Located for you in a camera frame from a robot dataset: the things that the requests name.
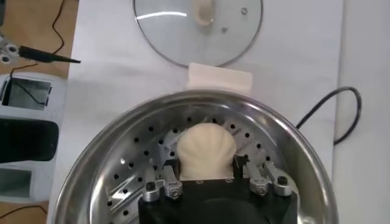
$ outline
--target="perforated steamer basket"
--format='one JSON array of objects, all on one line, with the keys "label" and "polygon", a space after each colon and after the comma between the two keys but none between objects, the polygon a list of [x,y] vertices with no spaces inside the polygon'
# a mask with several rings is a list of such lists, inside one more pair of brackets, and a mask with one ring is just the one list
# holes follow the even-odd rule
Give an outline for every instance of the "perforated steamer basket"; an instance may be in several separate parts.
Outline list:
[{"label": "perforated steamer basket", "polygon": [[71,169],[53,223],[138,223],[137,200],[144,172],[157,173],[176,157],[182,133],[201,122],[223,126],[238,155],[260,166],[270,159],[296,182],[299,223],[338,223],[332,186],[313,148],[269,107],[233,93],[185,91],[146,102],[106,126]]}]

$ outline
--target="black cable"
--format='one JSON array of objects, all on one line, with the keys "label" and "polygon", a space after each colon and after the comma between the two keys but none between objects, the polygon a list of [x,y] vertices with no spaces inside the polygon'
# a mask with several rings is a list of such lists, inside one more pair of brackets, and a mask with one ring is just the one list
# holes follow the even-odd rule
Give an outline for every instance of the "black cable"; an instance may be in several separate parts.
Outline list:
[{"label": "black cable", "polygon": [[61,39],[61,45],[58,47],[57,50],[55,50],[55,51],[53,52],[53,54],[56,54],[56,53],[57,53],[58,51],[60,51],[60,50],[64,47],[64,45],[65,45],[65,41],[63,40],[62,36],[60,35],[60,33],[59,33],[59,32],[57,31],[57,29],[55,28],[55,24],[57,23],[57,21],[59,20],[61,14],[62,14],[63,6],[65,5],[65,1],[66,1],[66,0],[62,0],[61,5],[60,5],[60,8],[59,8],[59,10],[58,10],[58,14],[57,14],[57,16],[55,17],[55,20],[53,21],[53,23],[52,23],[52,25],[51,25],[51,27],[52,27],[52,29],[54,30],[54,32],[55,32],[55,33],[57,34],[57,36]]},{"label": "black cable", "polygon": [[27,93],[27,95],[29,95],[31,97],[32,100],[34,100],[37,104],[40,104],[40,105],[46,105],[45,103],[43,102],[39,102],[27,89],[25,89],[25,87],[23,87],[22,85],[20,85],[19,83],[15,82],[15,85],[19,86],[21,89],[23,89],[24,92]]},{"label": "black cable", "polygon": [[[61,14],[62,14],[62,11],[63,11],[63,6],[65,5],[65,1],[66,0],[62,0],[62,2],[61,2],[61,5],[60,5],[60,8],[59,8],[59,10],[58,10],[58,14],[57,14],[57,16],[55,17],[55,19],[54,19],[54,21],[53,21],[53,23],[52,23],[52,25],[51,25],[51,27],[52,27],[52,29],[54,30],[54,32],[57,34],[57,36],[61,39],[61,44],[60,44],[60,46],[53,52],[53,54],[56,54],[58,51],[60,51],[63,47],[64,47],[64,45],[65,45],[65,41],[63,40],[63,38],[62,38],[62,36],[61,36],[61,34],[57,31],[57,29],[55,28],[55,25],[57,24],[57,21],[59,20],[59,18],[60,18],[60,16],[61,16]],[[34,63],[34,64],[32,64],[32,65],[25,65],[25,66],[21,66],[21,67],[17,67],[17,68],[13,68],[12,70],[11,70],[11,72],[10,72],[10,75],[9,75],[9,79],[10,79],[10,82],[9,82],[9,84],[11,84],[12,83],[12,79],[13,79],[13,77],[12,77],[12,75],[13,75],[13,73],[15,72],[15,70],[18,70],[18,69],[24,69],[24,68],[30,68],[30,67],[34,67],[34,66],[36,66],[36,65],[38,65],[38,63]],[[25,87],[23,87],[22,85],[20,85],[19,83],[17,83],[17,82],[14,82],[17,86],[19,86],[24,92],[26,92],[30,97],[31,97],[31,99],[32,100],[34,100],[37,104],[40,104],[40,105],[45,105],[45,103],[43,103],[43,102],[39,102],[27,89],[25,89]]]},{"label": "black cable", "polygon": [[48,212],[47,212],[42,206],[40,206],[40,205],[29,205],[29,206],[23,206],[23,207],[14,209],[14,210],[12,210],[12,211],[10,211],[10,212],[7,212],[7,213],[5,213],[4,215],[0,216],[0,219],[3,219],[3,218],[7,217],[7,216],[10,215],[10,214],[13,214],[13,213],[15,213],[15,212],[17,212],[17,211],[20,211],[20,210],[23,210],[23,209],[26,209],[26,208],[40,208],[45,214],[48,213]]},{"label": "black cable", "polygon": [[348,130],[346,131],[345,134],[343,134],[339,139],[335,140],[333,142],[333,145],[337,145],[339,144],[340,142],[342,142],[343,140],[345,140],[345,138],[347,138],[352,132],[353,130],[355,129],[356,125],[358,124],[359,122],[359,119],[360,119],[360,116],[361,116],[361,107],[362,107],[362,100],[361,100],[361,96],[360,96],[360,93],[357,89],[355,89],[354,87],[350,87],[350,86],[344,86],[344,87],[341,87],[341,88],[338,88],[332,92],[330,92],[329,94],[327,94],[324,98],[322,98],[314,107],[313,109],[311,109],[309,111],[309,113],[307,113],[303,118],[302,120],[297,124],[297,128],[299,129],[326,101],[328,101],[328,99],[332,98],[333,96],[341,93],[341,92],[344,92],[344,91],[351,91],[354,93],[355,97],[356,97],[356,102],[357,102],[357,108],[356,108],[356,115],[355,115],[355,119],[353,120],[352,122],[352,125],[348,128]]}]

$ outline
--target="bolt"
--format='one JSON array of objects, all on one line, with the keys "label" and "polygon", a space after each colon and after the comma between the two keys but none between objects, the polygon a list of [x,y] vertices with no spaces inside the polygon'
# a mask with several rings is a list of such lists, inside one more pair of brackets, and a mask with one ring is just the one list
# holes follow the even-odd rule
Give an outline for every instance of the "bolt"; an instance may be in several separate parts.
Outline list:
[{"label": "bolt", "polygon": [[285,176],[279,176],[278,177],[278,184],[282,186],[286,186],[288,184],[288,179]]},{"label": "bolt", "polygon": [[147,191],[153,191],[156,189],[156,184],[154,182],[147,182],[145,188]]},{"label": "bolt", "polygon": [[243,15],[246,15],[248,14],[248,9],[246,9],[245,7],[241,9],[241,14]]}]

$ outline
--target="white dough ball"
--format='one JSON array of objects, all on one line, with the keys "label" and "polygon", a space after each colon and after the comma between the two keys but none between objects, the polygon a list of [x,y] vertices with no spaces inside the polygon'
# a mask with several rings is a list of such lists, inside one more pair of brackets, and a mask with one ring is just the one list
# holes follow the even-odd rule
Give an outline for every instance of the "white dough ball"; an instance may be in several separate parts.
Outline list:
[{"label": "white dough ball", "polygon": [[179,139],[177,156],[181,180],[211,180],[233,178],[233,157],[237,144],[223,127],[198,124]]}]

